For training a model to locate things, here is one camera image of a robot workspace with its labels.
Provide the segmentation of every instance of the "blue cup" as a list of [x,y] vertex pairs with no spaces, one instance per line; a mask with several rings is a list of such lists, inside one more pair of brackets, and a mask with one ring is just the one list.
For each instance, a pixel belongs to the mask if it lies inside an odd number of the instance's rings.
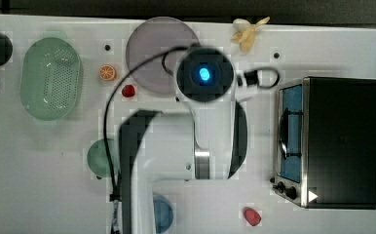
[[162,196],[155,197],[154,212],[157,233],[166,232],[173,222],[173,211],[168,200]]

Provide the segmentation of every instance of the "oven window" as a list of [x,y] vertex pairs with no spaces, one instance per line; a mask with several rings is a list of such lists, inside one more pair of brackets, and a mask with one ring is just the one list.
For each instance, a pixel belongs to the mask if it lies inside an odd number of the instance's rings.
[[287,124],[282,125],[287,135],[282,152],[280,176],[294,182],[301,180],[301,129],[303,113],[302,86],[282,90],[282,117]]

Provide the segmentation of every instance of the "orange slice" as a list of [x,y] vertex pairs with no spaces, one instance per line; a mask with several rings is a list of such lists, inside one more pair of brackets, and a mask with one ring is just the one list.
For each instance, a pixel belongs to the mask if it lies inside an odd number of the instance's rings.
[[114,80],[117,76],[116,70],[111,65],[103,65],[99,70],[99,77],[105,81]]

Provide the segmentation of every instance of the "black cable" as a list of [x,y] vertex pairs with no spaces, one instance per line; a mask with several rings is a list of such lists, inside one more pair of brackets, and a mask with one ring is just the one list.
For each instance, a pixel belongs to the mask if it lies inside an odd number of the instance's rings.
[[111,156],[109,144],[108,144],[108,137],[107,137],[107,131],[106,131],[107,127],[106,126],[107,126],[108,111],[109,111],[110,103],[112,102],[113,97],[116,95],[117,91],[119,90],[119,87],[121,87],[122,84],[124,84],[124,81],[126,79],[128,79],[141,66],[145,65],[148,62],[151,62],[154,59],[157,59],[157,58],[160,58],[160,57],[165,58],[169,53],[178,52],[178,51],[186,51],[188,49],[189,49],[189,47],[173,47],[173,48],[170,48],[169,50],[167,50],[165,52],[158,53],[155,56],[144,60],[143,62],[138,64],[136,67],[131,69],[128,72],[128,74],[125,75],[124,78],[122,78],[122,80],[120,80],[118,82],[118,85],[115,87],[115,89],[113,90],[113,92],[111,93],[111,95],[109,97],[109,100],[106,103],[105,114],[103,116],[103,143],[105,145],[106,157],[108,159],[109,171],[110,171],[110,175],[111,175],[112,189],[113,189],[113,192],[112,192],[112,195],[111,195],[111,200],[113,200],[113,202],[119,201],[119,194],[120,194],[120,189],[121,189],[120,182],[121,182],[122,176],[121,176],[121,173],[118,172],[118,179],[117,179],[117,181],[115,181],[115,172],[114,172],[113,163],[112,163],[112,156]]
[[167,68],[167,66],[165,65],[165,60],[167,59],[167,56],[168,56],[168,55],[169,55],[169,53],[163,55],[163,59],[162,59],[162,61],[161,61],[161,65],[162,65],[164,71],[165,71],[168,75],[173,76],[173,72],[172,72],[172,70],[170,70],[169,68]]
[[119,87],[121,87],[121,85],[125,82],[125,80],[127,78],[129,78],[141,66],[145,65],[148,62],[151,62],[154,59],[157,59],[157,58],[160,58],[162,56],[165,56],[165,55],[167,55],[169,53],[177,52],[177,51],[186,51],[186,50],[188,50],[188,47],[173,47],[173,48],[171,48],[171,49],[169,49],[169,50],[167,50],[165,52],[158,53],[155,56],[144,60],[143,62],[141,62],[140,64],[138,64],[136,67],[134,67],[133,69],[131,69],[128,72],[128,74],[125,75],[124,78],[122,78],[122,80],[118,83],[118,85],[115,87],[115,89],[111,93],[111,95],[109,97],[109,100],[106,103],[105,114],[104,114],[104,117],[103,117],[103,142],[104,142],[105,149],[106,149],[106,156],[108,158],[109,170],[110,170],[110,174],[111,174],[111,178],[112,178],[112,186],[113,186],[114,190],[117,189],[117,183],[115,181],[115,174],[114,174],[114,168],[113,168],[113,163],[112,163],[112,156],[111,156],[111,153],[110,153],[110,150],[109,150],[108,137],[107,137],[107,133],[106,133],[107,116],[108,116],[107,114],[108,114],[109,106],[110,106],[110,103],[112,102],[113,97],[118,92]]
[[262,86],[260,84],[260,80],[257,78],[257,87],[260,88],[261,90],[270,90],[272,88],[274,88],[275,86],[277,86],[280,82],[280,73],[279,71],[276,69],[276,68],[273,68],[273,67],[260,67],[258,68],[256,71],[259,71],[259,70],[271,70],[271,71],[274,71],[277,73],[277,79],[276,81],[272,84],[272,85],[269,85],[269,86]]

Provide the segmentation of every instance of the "gray plate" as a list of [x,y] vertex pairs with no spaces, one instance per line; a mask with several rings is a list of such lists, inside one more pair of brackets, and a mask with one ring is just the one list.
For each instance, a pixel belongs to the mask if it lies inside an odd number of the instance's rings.
[[[184,22],[174,18],[153,18],[141,24],[131,35],[127,45],[127,66],[134,68],[149,57],[175,46],[190,46],[198,43],[194,31]],[[167,57],[166,66],[173,69],[183,52]],[[157,58],[144,65],[132,75],[143,88],[160,96],[174,94],[173,79]]]

